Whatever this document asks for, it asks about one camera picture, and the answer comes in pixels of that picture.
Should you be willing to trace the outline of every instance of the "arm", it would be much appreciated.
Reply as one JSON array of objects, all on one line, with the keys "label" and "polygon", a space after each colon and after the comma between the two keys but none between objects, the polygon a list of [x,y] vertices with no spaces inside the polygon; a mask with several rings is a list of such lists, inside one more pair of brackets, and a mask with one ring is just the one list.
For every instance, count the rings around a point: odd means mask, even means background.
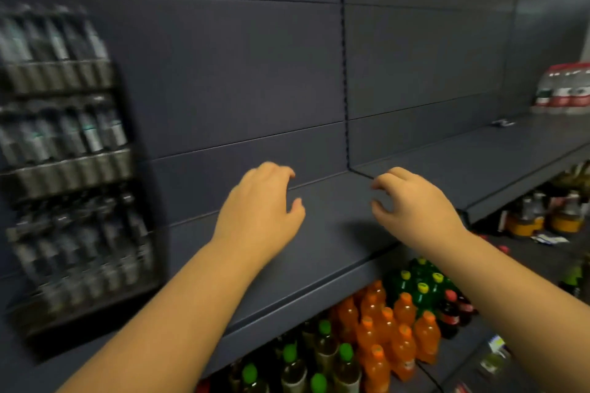
[{"label": "arm", "polygon": [[59,393],[192,391],[248,285],[305,218],[301,199],[286,211],[294,176],[268,162],[247,172],[211,241]]},{"label": "arm", "polygon": [[469,233],[437,187],[402,168],[373,181],[394,202],[373,214],[441,268],[551,392],[590,391],[590,307]]}]

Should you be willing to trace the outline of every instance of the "hand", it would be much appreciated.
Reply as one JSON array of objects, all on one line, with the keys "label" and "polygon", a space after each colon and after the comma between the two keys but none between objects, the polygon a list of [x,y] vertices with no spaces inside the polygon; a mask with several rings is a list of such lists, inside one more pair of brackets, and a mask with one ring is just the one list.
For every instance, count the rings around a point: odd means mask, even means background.
[{"label": "hand", "polygon": [[297,234],[305,219],[301,198],[287,212],[288,166],[265,162],[249,170],[225,200],[212,242],[241,249],[248,258],[268,263]]},{"label": "hand", "polygon": [[430,246],[455,239],[467,230],[444,193],[407,169],[391,168],[373,180],[373,189],[384,189],[394,210],[378,200],[371,202],[373,215],[389,233],[406,245],[428,254]]}]

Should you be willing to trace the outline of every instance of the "bottle rack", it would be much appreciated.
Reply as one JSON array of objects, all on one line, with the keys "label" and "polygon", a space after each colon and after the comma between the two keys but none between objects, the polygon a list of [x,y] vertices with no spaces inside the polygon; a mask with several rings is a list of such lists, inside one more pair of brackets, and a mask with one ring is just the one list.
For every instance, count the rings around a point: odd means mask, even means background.
[{"label": "bottle rack", "polygon": [[7,313],[40,359],[116,330],[165,278],[116,76],[84,9],[0,6],[0,189],[26,279]]}]

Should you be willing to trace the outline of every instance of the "forearm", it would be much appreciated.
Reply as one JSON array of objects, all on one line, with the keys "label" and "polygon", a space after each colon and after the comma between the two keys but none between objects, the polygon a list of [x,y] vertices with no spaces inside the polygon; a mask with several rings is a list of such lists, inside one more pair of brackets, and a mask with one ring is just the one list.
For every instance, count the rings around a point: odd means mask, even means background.
[{"label": "forearm", "polygon": [[256,255],[233,248],[211,242],[199,250],[60,393],[191,391],[262,268]]},{"label": "forearm", "polygon": [[549,391],[590,391],[590,308],[468,232],[425,255]]}]

